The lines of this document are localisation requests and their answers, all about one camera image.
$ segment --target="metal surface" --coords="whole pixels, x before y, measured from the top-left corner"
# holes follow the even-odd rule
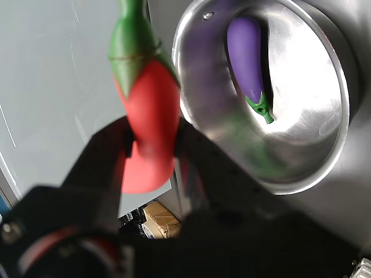
[[[362,259],[356,267],[351,278],[370,278],[371,277],[371,261]]]
[[[205,12],[214,16],[202,20]],[[235,89],[228,68],[225,31],[242,14],[265,26],[270,125]],[[331,171],[347,136],[357,68],[342,34],[320,11],[290,0],[194,1],[179,22],[173,61],[186,119],[272,193],[304,191]]]
[[[209,19],[211,19],[211,18],[213,17],[213,15],[214,15],[214,12],[205,13],[205,14],[203,15],[203,19],[204,19],[204,20],[209,20]]]
[[[343,151],[332,171],[315,187],[283,196],[337,235],[371,251],[371,1],[306,0],[326,14],[344,34],[356,59],[360,90]],[[179,20],[192,0],[149,1],[151,23],[168,52]],[[161,202],[170,204],[169,195]]]
[[[3,172],[0,169],[0,197],[3,198],[8,208],[12,208],[17,203],[17,197],[9,186]]]

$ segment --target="toy eggplant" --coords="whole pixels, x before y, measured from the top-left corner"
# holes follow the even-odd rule
[[[125,193],[153,191],[173,174],[180,116],[175,70],[144,15],[143,2],[119,0],[121,17],[109,53],[116,89],[135,136],[123,177]]]
[[[234,19],[228,28],[227,46],[232,71],[246,101],[267,124],[272,123],[261,75],[259,23],[251,17]]]

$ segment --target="purple eggplant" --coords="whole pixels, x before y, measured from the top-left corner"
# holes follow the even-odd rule
[[[227,46],[231,68],[246,101],[267,123],[272,123],[261,75],[259,23],[251,17],[234,19],[228,28]]]

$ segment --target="toy red pepper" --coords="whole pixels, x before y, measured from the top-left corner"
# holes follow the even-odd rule
[[[119,0],[121,18],[111,38],[114,82],[135,135],[122,191],[144,193],[173,174],[179,125],[179,83],[144,16],[143,0]]]

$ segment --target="metal pot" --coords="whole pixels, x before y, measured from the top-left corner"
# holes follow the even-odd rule
[[[226,30],[244,15],[262,26],[270,125],[243,99],[228,65]],[[358,73],[347,41],[318,9],[291,0],[196,0],[179,22],[172,58],[184,117],[272,193],[304,191],[331,171]]]

